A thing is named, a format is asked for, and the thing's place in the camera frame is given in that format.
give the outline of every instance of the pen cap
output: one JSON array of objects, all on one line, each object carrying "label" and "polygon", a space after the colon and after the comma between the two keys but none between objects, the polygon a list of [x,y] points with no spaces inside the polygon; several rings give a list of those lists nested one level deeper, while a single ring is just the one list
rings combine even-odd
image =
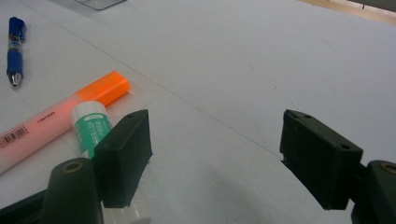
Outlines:
[{"label": "pen cap", "polygon": [[128,80],[118,72],[113,71],[77,91],[76,94],[84,101],[97,101],[103,105],[108,105],[120,98],[129,89],[131,87]]},{"label": "pen cap", "polygon": [[8,34],[19,37],[22,41],[26,32],[26,26],[23,20],[16,17],[9,19]]}]

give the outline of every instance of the green label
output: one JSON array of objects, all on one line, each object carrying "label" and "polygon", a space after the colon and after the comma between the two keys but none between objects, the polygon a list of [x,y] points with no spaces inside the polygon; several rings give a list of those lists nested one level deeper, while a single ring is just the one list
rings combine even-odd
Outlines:
[{"label": "green label", "polygon": [[100,113],[92,113],[80,118],[75,125],[78,135],[81,157],[91,159],[93,149],[110,132],[111,124],[108,117]]}]

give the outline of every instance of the black mechanical part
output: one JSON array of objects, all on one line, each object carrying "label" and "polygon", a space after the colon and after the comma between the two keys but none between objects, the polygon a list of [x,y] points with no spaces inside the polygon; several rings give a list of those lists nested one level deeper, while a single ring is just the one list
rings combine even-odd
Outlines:
[{"label": "black mechanical part", "polygon": [[141,110],[125,116],[94,150],[92,161],[104,206],[129,205],[152,155],[149,112]]},{"label": "black mechanical part", "polygon": [[103,223],[90,160],[65,161],[52,170],[40,224],[54,223]]},{"label": "black mechanical part", "polygon": [[46,191],[40,191],[28,198],[0,210],[0,223],[38,224]]},{"label": "black mechanical part", "polygon": [[310,115],[286,110],[282,161],[324,209],[354,203],[354,224],[396,224],[396,164],[360,164],[363,150]]}]

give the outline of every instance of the pen clip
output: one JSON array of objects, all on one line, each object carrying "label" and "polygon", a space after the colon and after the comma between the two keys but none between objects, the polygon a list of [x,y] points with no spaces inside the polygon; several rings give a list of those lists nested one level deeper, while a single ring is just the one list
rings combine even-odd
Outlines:
[{"label": "pen clip", "polygon": [[23,42],[25,38],[26,26],[23,20],[16,17],[9,19],[9,35],[15,35]]}]

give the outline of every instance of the white cap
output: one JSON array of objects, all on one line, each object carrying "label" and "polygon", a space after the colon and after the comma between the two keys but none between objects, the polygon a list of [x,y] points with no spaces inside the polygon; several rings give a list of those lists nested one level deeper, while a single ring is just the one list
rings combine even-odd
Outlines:
[{"label": "white cap", "polygon": [[102,105],[101,103],[99,103],[97,101],[87,101],[87,102],[77,105],[73,109],[73,111],[71,113],[73,127],[75,126],[76,122],[80,118],[82,118],[86,115],[92,114],[92,113],[100,113],[100,114],[104,114],[104,115],[108,116],[104,105]]},{"label": "white cap", "polygon": [[131,206],[124,208],[103,208],[105,224],[150,224],[151,215],[143,194],[136,190]]}]

